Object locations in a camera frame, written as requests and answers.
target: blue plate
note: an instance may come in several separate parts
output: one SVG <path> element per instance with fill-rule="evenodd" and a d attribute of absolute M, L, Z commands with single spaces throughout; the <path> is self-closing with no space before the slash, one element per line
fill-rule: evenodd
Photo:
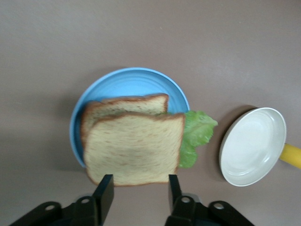
<path fill-rule="evenodd" d="M 189 104 L 181 88 L 166 75 L 148 68 L 125 68 L 111 72 L 94 82 L 80 97 L 70 122 L 70 142 L 82 167 L 83 147 L 80 140 L 80 118 L 87 102 L 104 98 L 145 96 L 156 93 L 169 95 L 168 112 L 187 112 Z"/>

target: table surface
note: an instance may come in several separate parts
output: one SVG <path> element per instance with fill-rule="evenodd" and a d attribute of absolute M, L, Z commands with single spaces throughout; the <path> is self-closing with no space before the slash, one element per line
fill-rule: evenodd
<path fill-rule="evenodd" d="M 257 226 L 300 225 L 299 169 L 279 160 L 236 187 L 218 165 L 226 129 L 254 106 L 279 110 L 286 142 L 301 147 L 299 0 L 10 0 L 0 32 L 0 225 L 94 191 L 71 150 L 70 117 L 91 83 L 124 67 L 168 75 L 219 123 L 196 165 L 178 170 L 183 192 L 229 202 Z M 167 184 L 115 188 L 105 225 L 164 225 L 167 194 Z"/>

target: pan handle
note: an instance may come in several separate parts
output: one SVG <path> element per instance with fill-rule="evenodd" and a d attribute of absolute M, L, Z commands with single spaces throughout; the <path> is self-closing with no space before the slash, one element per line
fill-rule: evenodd
<path fill-rule="evenodd" d="M 285 144 L 280 159 L 301 169 L 301 149 Z"/>

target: green lettuce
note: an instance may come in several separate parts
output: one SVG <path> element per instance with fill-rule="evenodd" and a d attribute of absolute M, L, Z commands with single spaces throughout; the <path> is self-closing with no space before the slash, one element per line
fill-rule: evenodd
<path fill-rule="evenodd" d="M 192 167 L 198 157 L 196 147 L 209 142 L 217 121 L 202 111 L 185 113 L 184 135 L 180 149 L 180 168 Z"/>

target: plate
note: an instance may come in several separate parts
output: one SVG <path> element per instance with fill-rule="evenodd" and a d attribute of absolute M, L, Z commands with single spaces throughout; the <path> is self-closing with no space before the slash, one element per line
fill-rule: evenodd
<path fill-rule="evenodd" d="M 168 76 L 149 68 L 124 68 L 95 81 L 79 98 L 70 122 L 70 142 L 73 153 L 82 167 L 83 147 L 80 140 L 80 117 L 87 102 L 104 98 L 145 96 L 156 93 L 169 95 L 168 112 L 187 112 L 189 104 L 181 88 Z"/>
<path fill-rule="evenodd" d="M 235 186 L 248 186 L 262 179 L 276 164 L 286 139 L 280 112 L 263 107 L 239 117 L 228 129 L 220 149 L 220 167 Z"/>

